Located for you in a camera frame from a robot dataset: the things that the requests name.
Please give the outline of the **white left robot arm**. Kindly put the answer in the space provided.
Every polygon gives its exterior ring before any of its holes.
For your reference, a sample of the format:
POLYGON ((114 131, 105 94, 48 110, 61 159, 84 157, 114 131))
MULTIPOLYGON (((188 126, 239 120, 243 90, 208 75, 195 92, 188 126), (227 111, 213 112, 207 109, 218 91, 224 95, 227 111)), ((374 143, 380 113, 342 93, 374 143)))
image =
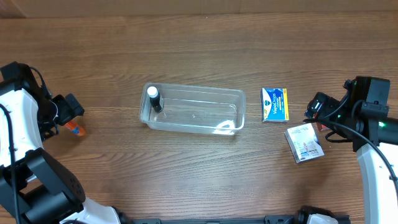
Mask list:
POLYGON ((77 177, 45 151, 45 140, 85 112, 77 99, 52 96, 39 71, 1 67, 1 205, 17 223, 130 223, 85 195, 77 177))

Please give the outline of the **black bottle white cap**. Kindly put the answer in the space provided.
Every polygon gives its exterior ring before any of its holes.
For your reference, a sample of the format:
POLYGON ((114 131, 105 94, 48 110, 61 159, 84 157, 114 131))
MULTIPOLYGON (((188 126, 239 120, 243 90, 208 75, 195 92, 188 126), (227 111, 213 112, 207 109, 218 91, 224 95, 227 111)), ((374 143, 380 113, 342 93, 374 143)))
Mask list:
POLYGON ((160 113, 164 107, 164 99, 160 91, 155 86, 150 86, 147 89, 147 94, 154 111, 160 113))

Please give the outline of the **blue yellow VapoDrops box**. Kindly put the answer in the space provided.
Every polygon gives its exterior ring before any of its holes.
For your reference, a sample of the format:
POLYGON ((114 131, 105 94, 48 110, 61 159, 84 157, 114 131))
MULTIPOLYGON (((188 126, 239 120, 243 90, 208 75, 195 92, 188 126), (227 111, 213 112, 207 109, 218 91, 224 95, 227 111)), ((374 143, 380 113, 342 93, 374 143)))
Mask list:
POLYGON ((263 122, 287 122, 289 120, 286 88, 262 88, 261 105, 263 122))

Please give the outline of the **orange bottle white cap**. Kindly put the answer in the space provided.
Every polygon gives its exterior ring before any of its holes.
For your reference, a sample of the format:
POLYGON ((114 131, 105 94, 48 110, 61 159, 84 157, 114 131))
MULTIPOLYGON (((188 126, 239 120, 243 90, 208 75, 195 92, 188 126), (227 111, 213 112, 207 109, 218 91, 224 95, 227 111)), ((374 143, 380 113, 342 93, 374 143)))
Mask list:
POLYGON ((82 137, 86 134, 85 129, 78 125, 74 120, 67 122, 64 126, 77 136, 82 137))

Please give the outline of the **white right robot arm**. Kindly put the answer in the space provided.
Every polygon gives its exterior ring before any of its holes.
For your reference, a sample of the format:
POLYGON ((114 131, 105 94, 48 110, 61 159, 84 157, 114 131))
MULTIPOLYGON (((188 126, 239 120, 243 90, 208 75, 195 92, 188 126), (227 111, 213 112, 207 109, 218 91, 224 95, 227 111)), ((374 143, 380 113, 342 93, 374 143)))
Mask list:
POLYGON ((336 100, 318 92, 305 122, 320 123, 350 142, 363 180, 364 221, 397 223, 397 119, 388 116, 390 81, 358 76, 336 100))

